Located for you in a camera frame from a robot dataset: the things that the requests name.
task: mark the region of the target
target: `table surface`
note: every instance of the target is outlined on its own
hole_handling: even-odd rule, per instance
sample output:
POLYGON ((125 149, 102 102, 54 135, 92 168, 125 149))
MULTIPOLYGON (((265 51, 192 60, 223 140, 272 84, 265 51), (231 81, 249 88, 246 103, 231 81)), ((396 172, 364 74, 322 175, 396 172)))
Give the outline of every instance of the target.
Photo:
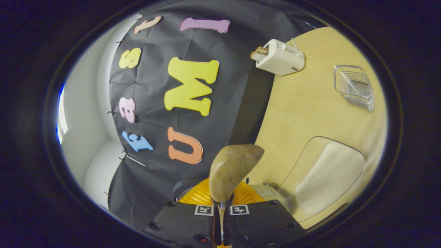
POLYGON ((275 76, 271 96, 256 145, 265 154, 248 175, 250 184, 282 186, 292 198, 296 186, 314 166, 295 166, 306 144, 322 136, 360 151, 365 164, 353 186, 322 212, 309 216, 299 207, 292 211, 304 228, 321 221, 344 203, 351 202, 369 183, 383 153, 387 134, 387 109, 380 82, 362 53, 331 27, 319 28, 296 37, 305 53, 301 71, 275 76), (374 90, 372 113, 351 105, 334 89, 334 66, 361 66, 374 90))

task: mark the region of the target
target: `clear plastic container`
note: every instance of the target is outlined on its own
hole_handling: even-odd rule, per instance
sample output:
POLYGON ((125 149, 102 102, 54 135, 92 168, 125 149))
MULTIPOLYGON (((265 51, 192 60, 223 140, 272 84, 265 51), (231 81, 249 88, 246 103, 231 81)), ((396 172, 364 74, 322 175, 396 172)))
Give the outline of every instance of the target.
POLYGON ((336 65, 334 67, 334 88, 350 104, 374 110, 374 90, 366 72, 360 66, 336 65))

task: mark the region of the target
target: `screw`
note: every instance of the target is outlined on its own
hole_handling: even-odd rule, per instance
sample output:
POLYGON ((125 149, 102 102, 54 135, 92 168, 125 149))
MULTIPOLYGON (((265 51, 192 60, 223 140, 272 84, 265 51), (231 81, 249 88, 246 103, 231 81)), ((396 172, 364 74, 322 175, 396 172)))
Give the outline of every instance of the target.
POLYGON ((286 227, 291 228, 291 227, 295 227, 296 224, 294 222, 288 223, 288 225, 286 225, 286 227))
POLYGON ((239 236, 239 237, 237 237, 237 242, 239 242, 239 243, 243 243, 243 242, 245 242, 245 241, 247 241, 247 240, 248 240, 248 238, 245 237, 245 236, 239 236))
POLYGON ((196 240, 199 241, 199 242, 205 243, 205 242, 207 242, 209 239, 208 239, 207 237, 203 236, 203 235, 197 235, 197 236, 196 236, 196 240))
POLYGON ((149 227, 153 230, 158 230, 159 226, 156 223, 149 223, 149 227))

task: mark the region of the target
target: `white sticker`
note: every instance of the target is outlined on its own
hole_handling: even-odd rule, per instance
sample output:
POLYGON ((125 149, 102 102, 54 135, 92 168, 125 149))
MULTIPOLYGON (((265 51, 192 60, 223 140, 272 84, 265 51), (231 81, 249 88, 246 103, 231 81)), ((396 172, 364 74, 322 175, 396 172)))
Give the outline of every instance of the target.
POLYGON ((276 194, 274 194, 274 192, 272 192, 270 189, 257 190, 257 193, 259 193, 259 195, 263 198, 269 197, 269 196, 276 196, 276 194))
POLYGON ((194 210, 195 215, 203 215, 203 216, 214 216, 214 207, 213 206, 203 206, 196 205, 196 209, 194 210))
POLYGON ((230 215, 242 215, 242 214, 250 214, 250 211, 248 210, 248 205, 230 206, 230 215))

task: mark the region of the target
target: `white wall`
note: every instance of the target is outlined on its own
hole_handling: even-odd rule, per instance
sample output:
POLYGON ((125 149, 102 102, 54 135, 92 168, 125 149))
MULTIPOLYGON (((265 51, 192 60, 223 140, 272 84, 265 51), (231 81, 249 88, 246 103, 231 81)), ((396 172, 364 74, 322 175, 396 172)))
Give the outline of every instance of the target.
MULTIPOLYGON (((106 114, 110 110, 110 65, 118 46, 115 42, 124 37, 139 17, 133 15, 99 37, 84 52, 66 80, 64 109, 69 129, 61 146, 68 167, 82 188, 97 153, 104 147, 113 149, 105 146, 110 137, 119 142, 112 116, 106 114)), ((113 154, 112 158, 119 163, 118 156, 113 154)), ((95 195, 91 188, 86 192, 95 195)))
POLYGON ((108 208, 107 194, 109 186, 121 160, 123 146, 119 141, 109 139, 90 163, 84 179, 84 191, 92 200, 108 208))
POLYGON ((66 162, 80 186, 95 154, 110 139, 98 109, 98 59, 111 34, 94 42, 72 69, 64 88, 64 110, 69 127, 61 146, 66 162))
POLYGON ((109 36, 106 35, 107 43, 103 44, 101 56, 97 58, 98 67, 96 70, 96 93, 98 101, 98 109, 100 117, 103 121, 103 130, 106 130, 110 136, 110 140, 95 155, 86 172, 84 180, 84 191, 96 203, 108 208, 107 195, 109 193, 110 183, 115 174, 120 159, 123 157, 123 146, 116 132, 115 124, 111 114, 107 114, 110 110, 109 98, 109 79, 110 67, 112 65, 113 56, 118 48, 117 41, 123 39, 124 35, 136 22, 141 15, 135 14, 122 23, 110 30, 109 36))

